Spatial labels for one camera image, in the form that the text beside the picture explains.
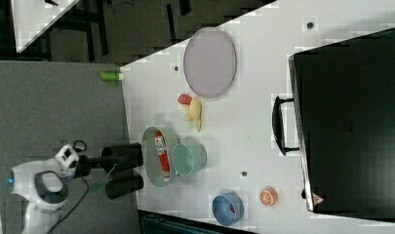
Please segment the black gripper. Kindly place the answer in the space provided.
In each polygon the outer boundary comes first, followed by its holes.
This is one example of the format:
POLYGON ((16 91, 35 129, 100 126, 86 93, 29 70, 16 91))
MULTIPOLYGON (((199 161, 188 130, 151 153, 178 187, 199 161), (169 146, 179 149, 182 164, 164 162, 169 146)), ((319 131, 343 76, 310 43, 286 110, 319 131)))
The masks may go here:
POLYGON ((101 164, 120 165, 126 161, 125 157, 103 157, 103 158, 89 158, 85 155, 79 156, 75 176, 84 177, 88 176, 92 169, 100 168, 101 164))

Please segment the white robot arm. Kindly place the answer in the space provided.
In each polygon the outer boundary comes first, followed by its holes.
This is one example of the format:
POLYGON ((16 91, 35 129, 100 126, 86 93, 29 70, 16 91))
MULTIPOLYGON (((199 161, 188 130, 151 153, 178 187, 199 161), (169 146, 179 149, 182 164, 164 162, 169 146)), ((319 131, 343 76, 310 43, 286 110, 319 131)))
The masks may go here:
POLYGON ((123 156, 88 158, 80 155, 86 148, 64 145, 50 159, 23 163, 11 168, 8 183, 13 194, 27 201, 21 234, 49 234, 62 221, 62 208, 67 203, 67 181, 87 176, 91 169, 126 163, 123 156))

